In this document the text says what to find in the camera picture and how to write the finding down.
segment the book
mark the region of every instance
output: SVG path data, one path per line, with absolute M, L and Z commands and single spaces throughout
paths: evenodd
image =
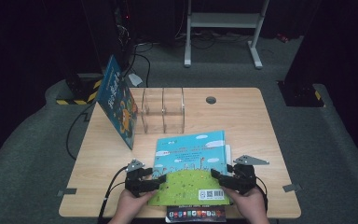
M 109 59 L 96 99 L 121 138 L 132 149 L 138 106 L 113 55 Z
M 225 132 L 160 138 L 153 178 L 166 175 L 149 205 L 221 205 L 229 199 L 211 169 L 227 174 Z
M 224 205 L 167 206 L 167 223 L 173 222 L 226 222 Z

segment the human hand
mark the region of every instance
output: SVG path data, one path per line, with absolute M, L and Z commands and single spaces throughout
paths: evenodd
M 252 188 L 244 195 L 239 194 L 234 189 L 221 188 L 237 205 L 237 209 L 241 215 L 247 218 L 252 224 L 269 223 L 264 206 L 264 198 L 258 188 Z
M 149 201 L 156 191 L 147 192 L 141 197 L 137 198 L 127 190 L 123 189 L 118 198 L 117 209 L 115 215 L 108 222 L 108 224 L 127 224 L 136 217 L 141 211 L 142 207 Z

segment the cartoon illustration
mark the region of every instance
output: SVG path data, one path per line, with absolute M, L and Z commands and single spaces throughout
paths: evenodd
M 167 181 L 160 185 L 149 204 L 228 204 L 228 198 L 223 194 L 213 194 L 221 189 L 211 176 L 211 169 L 226 174 L 225 162 L 224 131 L 159 139 L 153 178 L 166 174 Z
M 97 102 L 113 126 L 132 148 L 138 107 L 131 95 L 114 56 L 111 56 L 98 91 Z

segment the sticker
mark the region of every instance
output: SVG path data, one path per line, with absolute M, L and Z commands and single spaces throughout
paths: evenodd
M 224 200 L 225 192 L 222 189 L 199 189 L 199 200 Z

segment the white metal frame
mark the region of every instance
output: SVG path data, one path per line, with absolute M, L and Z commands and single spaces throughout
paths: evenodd
M 266 17 L 269 0 L 264 0 L 260 13 L 196 13 L 191 11 L 191 0 L 188 0 L 185 67 L 191 66 L 191 28 L 192 27 L 229 27 L 229 28 L 253 28 L 255 34 L 253 40 L 248 41 L 255 68 L 261 69 L 263 64 L 260 61 L 255 45 L 260 35 L 260 30 Z

